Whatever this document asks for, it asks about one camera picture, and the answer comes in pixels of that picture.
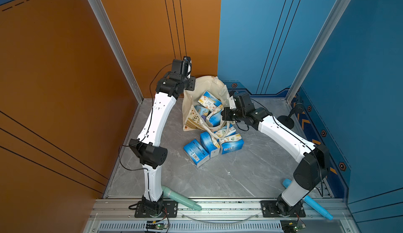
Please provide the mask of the cream floral canvas bag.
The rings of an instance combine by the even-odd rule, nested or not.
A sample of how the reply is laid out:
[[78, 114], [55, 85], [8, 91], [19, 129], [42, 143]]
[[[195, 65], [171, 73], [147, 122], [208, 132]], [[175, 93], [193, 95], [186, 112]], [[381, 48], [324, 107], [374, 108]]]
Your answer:
[[227, 86], [214, 76], [196, 79], [195, 90], [184, 91], [182, 104], [183, 130], [216, 132], [231, 127], [234, 121], [222, 120], [221, 111], [229, 107]]

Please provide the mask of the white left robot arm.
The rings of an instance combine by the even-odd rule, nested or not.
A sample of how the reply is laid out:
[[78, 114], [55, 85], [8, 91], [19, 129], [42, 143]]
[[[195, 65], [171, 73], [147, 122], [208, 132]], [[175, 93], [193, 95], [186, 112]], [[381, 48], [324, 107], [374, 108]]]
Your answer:
[[173, 60], [172, 69], [156, 84], [153, 105], [142, 131], [129, 142], [129, 148], [142, 165], [145, 178], [145, 190], [136, 209], [153, 217], [163, 213], [161, 167], [166, 161], [168, 150], [160, 146], [162, 133], [179, 96], [185, 90], [195, 89], [196, 79], [191, 72], [191, 57]]

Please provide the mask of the floral tissue pack front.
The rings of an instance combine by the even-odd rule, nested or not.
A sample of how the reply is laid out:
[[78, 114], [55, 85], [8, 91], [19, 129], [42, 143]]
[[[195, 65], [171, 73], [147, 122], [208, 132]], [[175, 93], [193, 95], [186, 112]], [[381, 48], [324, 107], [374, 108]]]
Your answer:
[[210, 127], [216, 127], [221, 123], [221, 112], [223, 110], [223, 105], [216, 107], [207, 117], [206, 123]]

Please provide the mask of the blue tissue pack left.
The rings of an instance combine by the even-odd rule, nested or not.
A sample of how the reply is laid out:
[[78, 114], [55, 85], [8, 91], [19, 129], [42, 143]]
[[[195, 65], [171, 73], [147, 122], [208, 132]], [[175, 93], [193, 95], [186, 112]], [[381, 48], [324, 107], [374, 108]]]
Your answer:
[[210, 154], [197, 141], [193, 140], [184, 146], [184, 151], [192, 159], [197, 168], [210, 159]]

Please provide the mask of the blue handheld cylinder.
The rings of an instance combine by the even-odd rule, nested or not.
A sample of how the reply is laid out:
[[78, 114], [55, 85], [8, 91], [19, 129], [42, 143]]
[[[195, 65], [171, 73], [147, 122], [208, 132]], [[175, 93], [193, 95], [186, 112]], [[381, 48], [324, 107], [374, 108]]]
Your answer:
[[312, 207], [315, 211], [317, 211], [320, 215], [325, 217], [328, 220], [332, 220], [333, 216], [324, 209], [321, 205], [315, 202], [309, 195], [309, 191], [302, 188], [296, 180], [285, 179], [283, 181], [283, 186], [286, 188], [285, 191], [281, 194], [281, 198], [285, 201], [287, 205], [294, 206], [300, 200], [306, 202], [310, 207]]

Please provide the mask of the floral tissue pack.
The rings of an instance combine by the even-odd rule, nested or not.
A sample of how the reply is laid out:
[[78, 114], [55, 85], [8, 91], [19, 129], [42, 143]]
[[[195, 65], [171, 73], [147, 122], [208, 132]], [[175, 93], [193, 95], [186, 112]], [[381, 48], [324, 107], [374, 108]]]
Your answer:
[[214, 95], [212, 95], [209, 91], [205, 91], [201, 97], [197, 101], [204, 108], [207, 108], [210, 111], [214, 111], [217, 107], [219, 107], [222, 103], [218, 100]]
[[223, 110], [223, 105], [216, 107], [207, 117], [206, 123], [210, 127], [216, 127], [221, 123], [221, 112]]

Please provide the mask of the circuit board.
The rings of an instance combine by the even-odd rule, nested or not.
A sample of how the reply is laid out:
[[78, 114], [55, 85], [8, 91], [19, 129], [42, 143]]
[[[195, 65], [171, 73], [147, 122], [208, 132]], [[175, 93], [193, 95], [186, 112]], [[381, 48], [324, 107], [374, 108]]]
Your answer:
[[148, 220], [145, 224], [146, 233], [166, 233], [169, 229], [169, 224], [167, 221], [151, 221]]
[[284, 233], [299, 233], [301, 230], [306, 229], [304, 223], [297, 221], [281, 221], [281, 227]]

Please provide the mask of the upright blue tissue pack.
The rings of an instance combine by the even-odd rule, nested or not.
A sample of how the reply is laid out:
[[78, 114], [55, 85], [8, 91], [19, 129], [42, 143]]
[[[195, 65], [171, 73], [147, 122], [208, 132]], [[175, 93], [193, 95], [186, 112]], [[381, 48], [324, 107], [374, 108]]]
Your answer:
[[220, 145], [217, 140], [212, 137], [208, 132], [203, 132], [200, 134], [200, 144], [209, 154], [210, 158], [219, 155]]

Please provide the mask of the right circuit board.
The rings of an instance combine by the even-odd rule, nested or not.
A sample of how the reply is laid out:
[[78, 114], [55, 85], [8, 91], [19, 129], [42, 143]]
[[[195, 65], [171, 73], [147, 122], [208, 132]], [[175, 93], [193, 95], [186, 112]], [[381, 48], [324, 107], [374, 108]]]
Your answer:
[[284, 233], [299, 233], [301, 230], [306, 229], [304, 223], [297, 221], [281, 221], [281, 227]]

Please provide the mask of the green handheld cylinder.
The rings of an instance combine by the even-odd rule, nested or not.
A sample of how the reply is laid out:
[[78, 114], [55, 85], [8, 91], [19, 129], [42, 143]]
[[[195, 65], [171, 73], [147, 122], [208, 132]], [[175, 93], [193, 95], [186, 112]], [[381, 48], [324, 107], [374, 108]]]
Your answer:
[[182, 204], [184, 206], [186, 206], [187, 208], [196, 210], [196, 211], [201, 211], [202, 207], [200, 205], [198, 205], [195, 201], [179, 194], [176, 193], [174, 191], [172, 191], [170, 188], [166, 187], [166, 186], [162, 186], [162, 191], [163, 191], [163, 195], [164, 197], [174, 200], [176, 202], [178, 202], [179, 204]]

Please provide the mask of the aluminium corner post left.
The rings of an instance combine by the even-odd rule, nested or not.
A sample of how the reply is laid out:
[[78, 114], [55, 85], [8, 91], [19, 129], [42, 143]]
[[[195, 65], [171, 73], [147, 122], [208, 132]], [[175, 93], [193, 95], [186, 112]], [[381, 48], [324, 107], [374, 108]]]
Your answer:
[[139, 104], [143, 103], [144, 96], [140, 90], [137, 80], [133, 74], [127, 57], [115, 33], [112, 23], [108, 17], [106, 9], [101, 0], [87, 0], [89, 5], [108, 41], [108, 44], [113, 51], [115, 58]]

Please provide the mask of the left circuit board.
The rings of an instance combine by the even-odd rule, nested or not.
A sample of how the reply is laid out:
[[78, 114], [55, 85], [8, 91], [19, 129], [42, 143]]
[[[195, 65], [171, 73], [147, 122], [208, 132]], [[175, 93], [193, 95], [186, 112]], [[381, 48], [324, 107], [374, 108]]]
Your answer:
[[169, 229], [169, 224], [167, 221], [151, 221], [148, 220], [145, 224], [146, 233], [166, 233]]

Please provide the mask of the aluminium corner post right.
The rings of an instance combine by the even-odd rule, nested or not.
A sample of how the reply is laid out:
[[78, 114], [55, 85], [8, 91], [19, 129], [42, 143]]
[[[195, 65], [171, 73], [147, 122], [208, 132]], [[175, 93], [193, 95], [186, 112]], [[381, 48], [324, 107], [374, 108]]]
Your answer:
[[351, 0], [336, 0], [332, 9], [330, 10], [318, 36], [316, 37], [310, 51], [308, 52], [300, 70], [298, 71], [286, 97], [286, 103], [291, 103], [294, 96], [302, 86], [305, 78], [309, 74], [319, 54], [327, 43], [332, 32], [336, 28], [338, 22], [343, 16]]

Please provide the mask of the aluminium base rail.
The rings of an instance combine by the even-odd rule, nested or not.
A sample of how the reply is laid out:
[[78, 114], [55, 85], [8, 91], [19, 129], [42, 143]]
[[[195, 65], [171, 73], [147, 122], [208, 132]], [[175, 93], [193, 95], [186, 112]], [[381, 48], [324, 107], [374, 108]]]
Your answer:
[[171, 200], [159, 216], [130, 210], [139, 199], [99, 199], [85, 225], [85, 233], [145, 233], [148, 220], [169, 224], [167, 233], [284, 233], [281, 221], [304, 223], [299, 233], [358, 233], [357, 223], [341, 199], [317, 199], [332, 216], [328, 220], [307, 204], [297, 214], [275, 216], [269, 198], [194, 198], [202, 207], [196, 211]]

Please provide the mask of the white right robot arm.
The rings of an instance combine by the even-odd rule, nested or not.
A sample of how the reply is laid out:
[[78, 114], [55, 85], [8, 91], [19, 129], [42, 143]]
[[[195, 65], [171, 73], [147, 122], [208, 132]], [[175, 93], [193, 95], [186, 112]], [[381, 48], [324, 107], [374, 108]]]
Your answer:
[[303, 198], [327, 177], [330, 153], [324, 144], [316, 145], [294, 133], [264, 107], [256, 108], [247, 93], [229, 94], [229, 107], [221, 113], [225, 121], [244, 122], [267, 135], [298, 163], [293, 180], [277, 198], [276, 213], [281, 217], [297, 214]]

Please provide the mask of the blue tissue pack centre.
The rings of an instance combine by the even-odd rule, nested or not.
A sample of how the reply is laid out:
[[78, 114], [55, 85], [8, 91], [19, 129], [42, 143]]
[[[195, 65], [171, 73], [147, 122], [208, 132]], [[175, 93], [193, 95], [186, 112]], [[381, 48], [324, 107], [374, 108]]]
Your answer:
[[240, 134], [234, 134], [218, 140], [221, 147], [221, 154], [227, 154], [241, 150], [244, 141]]

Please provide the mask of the black round-base microphone stand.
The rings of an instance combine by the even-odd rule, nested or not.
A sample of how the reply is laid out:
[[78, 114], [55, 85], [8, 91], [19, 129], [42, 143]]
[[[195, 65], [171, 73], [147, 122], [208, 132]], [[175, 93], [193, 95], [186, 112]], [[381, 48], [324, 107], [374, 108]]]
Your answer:
[[281, 115], [277, 118], [277, 120], [287, 127], [288, 129], [292, 129], [294, 127], [294, 120], [292, 119], [292, 116], [294, 114], [301, 114], [304, 112], [304, 105], [300, 102], [296, 103], [296, 105], [291, 109], [290, 113], [288, 115]]

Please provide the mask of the aluminium corner post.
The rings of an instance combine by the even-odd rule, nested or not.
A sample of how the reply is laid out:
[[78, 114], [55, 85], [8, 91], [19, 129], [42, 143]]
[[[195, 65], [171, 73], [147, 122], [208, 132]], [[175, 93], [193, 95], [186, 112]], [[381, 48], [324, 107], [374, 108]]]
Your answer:
[[108, 44], [113, 51], [115, 58], [139, 104], [143, 103], [144, 96], [140, 90], [137, 80], [133, 74], [127, 57], [115, 33], [112, 23], [108, 17], [106, 9], [101, 0], [87, 0], [89, 5], [108, 41]]
[[343, 16], [351, 0], [336, 0], [332, 9], [330, 10], [318, 36], [316, 37], [310, 51], [308, 52], [300, 70], [298, 71], [286, 97], [286, 103], [291, 103], [294, 96], [302, 86], [305, 78], [309, 74], [319, 54], [327, 43], [332, 32], [336, 28], [338, 22]]

